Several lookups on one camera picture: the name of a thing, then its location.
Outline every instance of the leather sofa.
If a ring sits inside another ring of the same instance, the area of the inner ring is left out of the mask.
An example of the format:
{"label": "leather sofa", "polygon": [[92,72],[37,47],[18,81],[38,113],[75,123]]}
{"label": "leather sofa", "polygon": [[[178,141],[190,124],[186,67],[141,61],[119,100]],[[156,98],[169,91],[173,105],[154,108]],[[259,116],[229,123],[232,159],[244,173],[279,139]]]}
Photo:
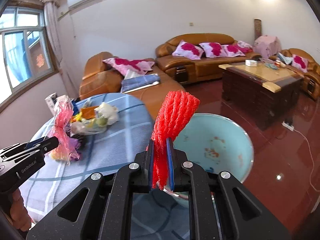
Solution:
{"label": "leather sofa", "polygon": [[[102,62],[102,60],[111,57],[114,57],[111,53],[101,52],[87,61],[79,89],[81,100],[99,94],[120,92],[121,81],[124,77],[117,70],[111,68],[110,65]],[[153,71],[148,72],[148,74],[158,73],[160,76],[160,84],[133,91],[129,94],[140,99],[155,120],[168,92],[178,90],[185,91],[185,89],[161,71],[156,65],[153,66],[152,69]]]}
{"label": "leather sofa", "polygon": [[206,58],[190,60],[186,57],[172,56],[180,41],[184,40],[196,46],[203,42],[217,42],[222,45],[237,41],[231,36],[217,33],[191,33],[174,37],[156,48],[156,62],[161,70],[180,83],[194,83],[222,77],[219,65],[245,62],[246,59],[258,59],[260,54],[249,52],[239,57]]}
{"label": "leather sofa", "polygon": [[[283,49],[280,53],[286,57],[292,57],[293,54],[308,60],[307,73],[304,73],[304,79],[301,89],[308,93],[314,100],[320,95],[320,65],[314,58],[302,49]],[[276,60],[277,56],[271,56],[269,59]]]}

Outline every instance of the blue gripper pad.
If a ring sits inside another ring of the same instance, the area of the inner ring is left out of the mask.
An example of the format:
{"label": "blue gripper pad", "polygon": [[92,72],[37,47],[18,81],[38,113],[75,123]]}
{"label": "blue gripper pad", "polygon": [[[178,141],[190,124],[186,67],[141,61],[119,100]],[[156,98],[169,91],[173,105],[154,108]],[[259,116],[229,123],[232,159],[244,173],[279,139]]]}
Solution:
{"label": "blue gripper pad", "polygon": [[148,151],[150,151],[150,163],[149,163],[149,172],[148,172],[148,181],[149,181],[149,188],[152,188],[152,180],[153,180],[153,162],[154,162],[154,152],[155,152],[155,144],[149,144]]}
{"label": "blue gripper pad", "polygon": [[170,140],[167,138],[167,165],[168,165],[168,181],[170,190],[174,190],[174,174],[173,174],[173,163],[172,163],[172,152],[170,147]]}

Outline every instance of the plastic bag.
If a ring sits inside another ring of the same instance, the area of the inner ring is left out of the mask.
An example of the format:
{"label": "plastic bag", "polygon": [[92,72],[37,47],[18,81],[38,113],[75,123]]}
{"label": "plastic bag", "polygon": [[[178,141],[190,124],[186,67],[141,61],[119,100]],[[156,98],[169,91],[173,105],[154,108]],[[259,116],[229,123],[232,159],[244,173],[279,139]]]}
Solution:
{"label": "plastic bag", "polygon": [[108,125],[112,125],[119,121],[118,108],[102,102],[95,110],[96,115],[108,119]]}
{"label": "plastic bag", "polygon": [[103,126],[97,124],[96,118],[91,120],[82,119],[81,122],[73,122],[70,126],[72,134],[93,135],[105,132],[107,123]]}
{"label": "plastic bag", "polygon": [[47,153],[54,160],[63,160],[70,165],[70,157],[75,159],[79,158],[79,155],[70,144],[70,137],[66,134],[64,128],[69,124],[70,118],[73,114],[73,105],[68,96],[59,97],[56,103],[56,113],[54,116],[54,125],[48,132],[47,136],[55,136],[59,140],[59,146],[54,150]]}

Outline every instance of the small box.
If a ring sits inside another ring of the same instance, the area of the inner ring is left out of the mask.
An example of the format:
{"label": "small box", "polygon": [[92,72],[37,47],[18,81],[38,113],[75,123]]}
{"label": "small box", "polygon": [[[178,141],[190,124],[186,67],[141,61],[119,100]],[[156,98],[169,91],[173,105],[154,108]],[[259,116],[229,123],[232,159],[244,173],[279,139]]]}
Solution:
{"label": "small box", "polygon": [[258,63],[255,60],[250,60],[250,59],[245,60],[245,65],[248,67],[256,67],[257,64]]}
{"label": "small box", "polygon": [[54,106],[57,102],[57,96],[58,96],[57,93],[53,93],[47,96],[44,100],[47,103],[47,106],[49,107],[50,112],[52,113],[53,116],[55,115]]}

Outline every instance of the blue striped cloth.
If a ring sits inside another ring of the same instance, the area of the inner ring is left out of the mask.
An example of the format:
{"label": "blue striped cloth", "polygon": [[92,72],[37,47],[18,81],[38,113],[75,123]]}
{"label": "blue striped cloth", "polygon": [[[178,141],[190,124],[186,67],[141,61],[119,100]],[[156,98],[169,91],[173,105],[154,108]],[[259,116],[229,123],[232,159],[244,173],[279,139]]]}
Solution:
{"label": "blue striped cloth", "polygon": [[160,81],[160,77],[157,74],[143,75],[141,77],[124,79],[121,81],[121,93],[150,85],[156,81]]}
{"label": "blue striped cloth", "polygon": [[[79,161],[68,166],[46,156],[45,166],[21,185],[24,204],[34,222],[43,218],[92,173],[115,173],[132,162],[137,153],[146,150],[154,123],[142,101],[121,93],[93,96],[91,101],[92,106],[102,102],[116,106],[119,121],[104,133],[88,136]],[[85,102],[78,102],[77,107],[82,108]],[[52,126],[53,118],[31,140],[45,136]],[[160,190],[135,194],[131,239],[189,239],[188,208]]]}

